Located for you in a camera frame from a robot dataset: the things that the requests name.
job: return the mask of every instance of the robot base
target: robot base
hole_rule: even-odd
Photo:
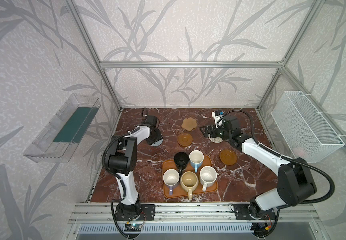
[[[233,204],[231,208],[234,210],[234,214],[236,215],[236,220],[260,220],[265,219],[266,215],[269,215],[270,219],[274,220],[276,214],[273,209],[269,209],[266,211],[262,211],[260,216],[252,216],[249,211],[250,204]]]
[[[140,215],[141,212],[145,214],[141,214],[137,220],[146,220],[152,221],[154,220],[156,205],[154,204],[141,204],[140,199],[137,199],[137,202],[134,205],[125,205],[123,203],[119,203],[116,207],[116,220],[129,220]]]

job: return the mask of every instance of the white mug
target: white mug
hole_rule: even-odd
[[[195,169],[195,172],[197,172],[204,161],[204,154],[201,151],[193,150],[189,154],[189,160],[190,165]]]
[[[173,189],[178,186],[180,175],[175,169],[168,169],[163,175],[163,180],[166,186],[169,187],[169,195],[173,194]]]
[[[217,173],[211,166],[205,166],[199,172],[199,182],[203,185],[202,191],[214,184],[217,179]]]

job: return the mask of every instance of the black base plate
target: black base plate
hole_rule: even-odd
[[[153,221],[154,220],[154,214],[155,214],[156,205],[154,204],[141,204],[141,212],[144,212],[145,214],[141,214],[137,220],[140,221]],[[116,212],[114,214],[116,216],[117,221],[123,221],[128,220],[127,217],[124,216],[124,214],[119,211],[118,207],[116,208]]]
[[[234,210],[234,214],[236,215],[236,220],[254,220],[249,215],[249,204],[233,204],[231,207],[232,210]],[[269,215],[271,219],[274,219],[276,217],[276,214],[274,213],[273,209],[269,209],[264,211],[265,214]]]

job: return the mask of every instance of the green mat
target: green mat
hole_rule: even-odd
[[[74,143],[80,143],[98,110],[99,108],[77,108],[53,141],[72,142],[73,140]]]

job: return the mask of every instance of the vent grille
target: vent grille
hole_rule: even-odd
[[[146,223],[144,233],[250,233],[252,223]],[[81,224],[80,234],[118,233],[114,223]]]

